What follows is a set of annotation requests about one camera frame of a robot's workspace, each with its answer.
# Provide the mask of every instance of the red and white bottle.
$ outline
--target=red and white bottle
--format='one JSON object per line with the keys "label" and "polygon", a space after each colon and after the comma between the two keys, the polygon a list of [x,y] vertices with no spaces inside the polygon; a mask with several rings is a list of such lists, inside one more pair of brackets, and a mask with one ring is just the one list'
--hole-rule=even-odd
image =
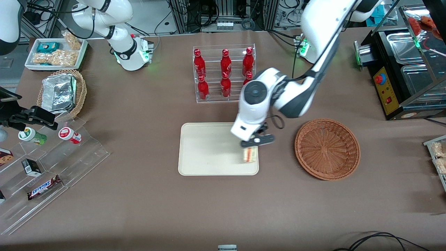
{"label": "red and white bottle", "polygon": [[59,131],[59,138],[68,140],[73,144],[79,144],[82,141],[82,136],[75,132],[70,127],[64,127]]}
{"label": "red and white bottle", "polygon": [[248,71],[246,73],[246,79],[245,79],[245,81],[243,81],[243,85],[246,85],[246,83],[251,81],[251,80],[252,80],[252,72]]}
{"label": "red and white bottle", "polygon": [[206,77],[206,64],[204,63],[204,59],[201,56],[200,49],[195,49],[194,55],[194,66],[197,75],[203,75],[204,77]]}
{"label": "red and white bottle", "polygon": [[209,100],[209,86],[207,85],[206,81],[204,80],[203,75],[198,76],[198,93],[199,93],[200,99],[202,101]]}
{"label": "red and white bottle", "polygon": [[231,81],[227,72],[222,72],[222,81],[220,81],[222,88],[222,97],[229,98],[231,95]]}
{"label": "red and white bottle", "polygon": [[221,66],[221,70],[222,73],[223,72],[227,72],[228,77],[231,77],[231,58],[229,57],[229,50],[228,49],[223,49],[222,51],[222,60],[220,61],[220,66]]}
{"label": "red and white bottle", "polygon": [[242,74],[243,76],[246,76],[246,73],[248,71],[252,71],[252,66],[254,65],[254,56],[252,55],[252,47],[246,48],[246,54],[243,58],[243,69]]}

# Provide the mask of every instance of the emergency stop button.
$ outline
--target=emergency stop button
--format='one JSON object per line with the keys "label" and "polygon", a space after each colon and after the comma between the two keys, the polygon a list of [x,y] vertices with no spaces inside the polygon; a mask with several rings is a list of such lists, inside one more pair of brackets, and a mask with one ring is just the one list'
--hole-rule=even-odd
{"label": "emergency stop button", "polygon": [[386,75],[384,73],[379,74],[375,77],[375,83],[383,85],[386,82]]}

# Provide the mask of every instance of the woven basket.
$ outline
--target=woven basket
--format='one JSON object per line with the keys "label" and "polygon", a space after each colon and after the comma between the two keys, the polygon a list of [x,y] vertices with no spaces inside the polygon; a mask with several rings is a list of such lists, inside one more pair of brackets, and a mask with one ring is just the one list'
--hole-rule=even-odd
{"label": "woven basket", "polygon": [[315,119],[304,124],[296,135],[294,151],[302,167],[322,180],[348,177],[361,158],[353,133],[331,119]]}
{"label": "woven basket", "polygon": [[[66,121],[70,120],[78,115],[78,113],[81,111],[83,107],[83,103],[85,102],[85,96],[87,95],[87,86],[85,85],[85,81],[82,77],[82,75],[77,70],[60,70],[57,72],[54,72],[53,75],[62,74],[62,73],[71,73],[75,79],[76,79],[76,106],[74,109],[70,112],[69,117],[67,116],[59,116],[55,119],[56,122],[58,121]],[[40,88],[39,97],[37,97],[37,105],[41,106],[42,104],[42,93],[43,93],[43,85]]]}

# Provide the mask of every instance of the red button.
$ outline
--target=red button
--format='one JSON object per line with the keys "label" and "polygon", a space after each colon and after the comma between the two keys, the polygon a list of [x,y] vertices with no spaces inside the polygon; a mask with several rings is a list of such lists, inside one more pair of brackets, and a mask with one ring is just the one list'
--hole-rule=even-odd
{"label": "red button", "polygon": [[380,84],[382,82],[383,82],[383,77],[381,75],[375,77],[375,83]]}

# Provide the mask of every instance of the brown tablecloth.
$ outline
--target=brown tablecloth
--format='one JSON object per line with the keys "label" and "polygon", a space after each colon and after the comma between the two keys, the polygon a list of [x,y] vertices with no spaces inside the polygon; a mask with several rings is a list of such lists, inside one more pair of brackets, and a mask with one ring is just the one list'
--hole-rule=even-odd
{"label": "brown tablecloth", "polygon": [[[1,250],[211,251],[232,243],[240,251],[332,250],[374,230],[446,250],[445,191],[422,145],[445,129],[384,120],[367,70],[354,66],[353,41],[369,30],[342,33],[313,105],[305,116],[286,119],[285,129],[270,129],[277,139],[260,147],[255,176],[178,173],[181,126],[231,122],[237,114],[237,103],[196,104],[192,47],[255,43],[258,69],[290,75],[291,46],[267,32],[162,37],[153,63],[129,72],[105,40],[89,41],[82,71],[88,94],[79,116],[112,154],[12,235],[0,236]],[[296,71],[309,66],[298,59]],[[24,71],[21,105],[35,103],[48,75]],[[359,167],[345,180],[318,180],[294,155],[299,127],[322,117],[345,124],[361,146]],[[8,131],[5,145],[16,143],[16,132]],[[362,250],[399,250],[396,241],[369,242]]]}

